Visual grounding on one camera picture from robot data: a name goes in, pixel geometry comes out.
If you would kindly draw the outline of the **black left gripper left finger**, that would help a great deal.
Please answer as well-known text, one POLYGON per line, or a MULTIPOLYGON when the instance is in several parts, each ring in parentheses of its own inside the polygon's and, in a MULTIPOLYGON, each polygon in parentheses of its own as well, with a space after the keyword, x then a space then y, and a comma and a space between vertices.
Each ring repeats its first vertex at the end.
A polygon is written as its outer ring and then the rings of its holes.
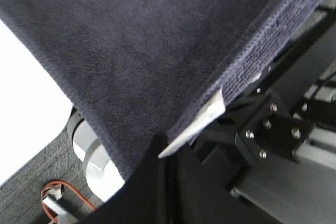
POLYGON ((85 217, 84 223, 169 223, 167 161, 159 159, 167 137, 157 134, 122 188, 85 217))

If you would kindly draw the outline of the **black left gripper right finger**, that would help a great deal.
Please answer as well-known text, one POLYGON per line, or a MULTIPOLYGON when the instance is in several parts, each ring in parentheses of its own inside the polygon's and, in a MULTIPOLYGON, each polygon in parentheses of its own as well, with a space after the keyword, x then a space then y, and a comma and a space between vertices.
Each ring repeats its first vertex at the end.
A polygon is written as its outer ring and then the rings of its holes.
POLYGON ((177 223, 277 223, 268 214, 232 197, 184 146, 174 155, 177 223))

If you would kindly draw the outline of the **white cylindrical robot base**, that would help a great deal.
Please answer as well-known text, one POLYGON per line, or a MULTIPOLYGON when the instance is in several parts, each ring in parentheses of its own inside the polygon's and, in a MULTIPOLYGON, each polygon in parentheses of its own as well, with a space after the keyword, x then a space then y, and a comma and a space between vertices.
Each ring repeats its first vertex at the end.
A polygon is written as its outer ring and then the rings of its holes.
POLYGON ((89 189, 100 200, 108 201, 124 185, 118 169, 100 139, 82 114, 73 108, 66 125, 67 134, 89 189))

